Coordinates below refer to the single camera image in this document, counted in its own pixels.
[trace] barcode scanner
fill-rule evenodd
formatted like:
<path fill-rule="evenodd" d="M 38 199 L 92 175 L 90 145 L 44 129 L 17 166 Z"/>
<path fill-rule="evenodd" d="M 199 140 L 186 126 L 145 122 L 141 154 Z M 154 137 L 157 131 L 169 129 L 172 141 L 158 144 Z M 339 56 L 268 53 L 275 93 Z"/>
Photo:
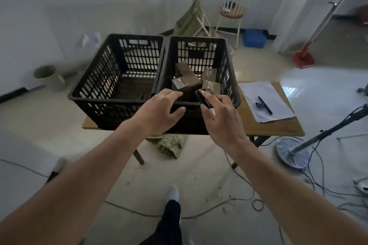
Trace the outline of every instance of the barcode scanner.
<path fill-rule="evenodd" d="M 196 97 L 197 97 L 197 99 L 198 99 L 198 101 L 201 103 L 201 104 L 204 104 L 207 108 L 209 108 L 209 111 L 210 111 L 210 113 L 212 114 L 212 116 L 213 117 L 215 117 L 216 115 L 215 115 L 215 113 L 214 113 L 214 107 L 209 103 L 209 101 L 202 95 L 202 92 L 201 91 L 206 91 L 206 92 L 208 92 L 208 93 L 210 93 L 210 94 L 214 94 L 213 92 L 212 92 L 212 90 L 211 89 L 208 89 L 208 88 L 206 88 L 206 89 L 198 89 L 198 90 L 196 90 L 195 91 L 195 95 L 196 95 Z"/>

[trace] white shoe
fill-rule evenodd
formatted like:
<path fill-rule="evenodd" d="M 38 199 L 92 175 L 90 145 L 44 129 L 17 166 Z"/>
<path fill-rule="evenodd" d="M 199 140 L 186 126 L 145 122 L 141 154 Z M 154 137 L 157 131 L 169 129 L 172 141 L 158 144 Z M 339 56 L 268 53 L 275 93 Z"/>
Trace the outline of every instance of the white shoe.
<path fill-rule="evenodd" d="M 172 199 L 179 202 L 179 189 L 174 184 L 172 184 L 170 189 L 168 189 L 168 192 L 165 196 L 165 202 L 168 203 Z"/>

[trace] paper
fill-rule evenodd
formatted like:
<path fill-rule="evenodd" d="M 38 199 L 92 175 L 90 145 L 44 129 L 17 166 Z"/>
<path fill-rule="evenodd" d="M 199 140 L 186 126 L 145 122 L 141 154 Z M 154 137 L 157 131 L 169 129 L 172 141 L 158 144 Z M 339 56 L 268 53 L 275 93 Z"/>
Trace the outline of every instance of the paper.
<path fill-rule="evenodd" d="M 101 34 L 99 32 L 93 32 L 90 34 L 84 34 L 82 47 L 85 49 L 88 48 L 98 48 L 101 43 Z"/>
<path fill-rule="evenodd" d="M 257 122 L 269 122 L 281 119 L 288 119 L 295 116 L 293 111 L 281 99 L 269 81 L 250 82 L 239 84 L 246 101 Z M 265 108 L 258 108 L 255 103 L 261 103 L 260 96 L 265 104 L 272 111 L 270 114 Z"/>

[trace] cardboard box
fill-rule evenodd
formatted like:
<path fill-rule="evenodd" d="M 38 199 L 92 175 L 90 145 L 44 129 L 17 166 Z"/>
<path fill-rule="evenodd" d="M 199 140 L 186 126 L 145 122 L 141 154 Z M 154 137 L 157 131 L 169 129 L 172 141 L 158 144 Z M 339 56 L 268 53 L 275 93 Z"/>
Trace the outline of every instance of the cardboard box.
<path fill-rule="evenodd" d="M 185 75 L 195 75 L 195 73 L 192 71 L 188 63 L 185 61 L 179 62 L 175 64 L 175 77 L 180 78 Z"/>
<path fill-rule="evenodd" d="M 172 89 L 183 92 L 178 101 L 190 102 L 195 95 L 194 92 L 201 87 L 202 82 L 195 74 L 172 79 Z"/>
<path fill-rule="evenodd" d="M 216 82 L 216 75 L 217 75 L 217 69 L 211 69 L 209 67 L 204 67 L 200 80 Z"/>
<path fill-rule="evenodd" d="M 211 89 L 214 95 L 221 94 L 221 84 L 219 84 L 218 82 L 204 81 L 202 89 Z"/>

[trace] wooden table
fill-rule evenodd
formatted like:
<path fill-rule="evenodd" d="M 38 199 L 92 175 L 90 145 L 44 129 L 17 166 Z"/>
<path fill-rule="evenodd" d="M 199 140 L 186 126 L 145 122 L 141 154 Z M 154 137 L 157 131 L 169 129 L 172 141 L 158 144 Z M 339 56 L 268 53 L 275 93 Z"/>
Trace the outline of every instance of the wooden table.
<path fill-rule="evenodd" d="M 272 82 L 273 87 L 277 93 L 283 99 L 283 101 L 292 109 L 288 98 L 283 91 L 279 82 Z M 253 114 L 249 108 L 249 105 L 239 88 L 241 104 L 237 108 L 237 111 L 243 122 L 243 127 L 246 135 L 256 147 L 259 147 L 271 136 L 305 136 L 303 128 L 301 127 L 298 118 L 295 116 L 291 119 L 272 121 L 267 123 L 259 123 L 255 121 Z M 87 116 L 82 125 L 83 129 L 100 130 L 100 128 Z M 140 156 L 137 150 L 133 155 L 139 161 L 140 164 L 144 164 L 144 160 Z M 237 163 L 233 163 L 232 167 L 236 168 Z"/>

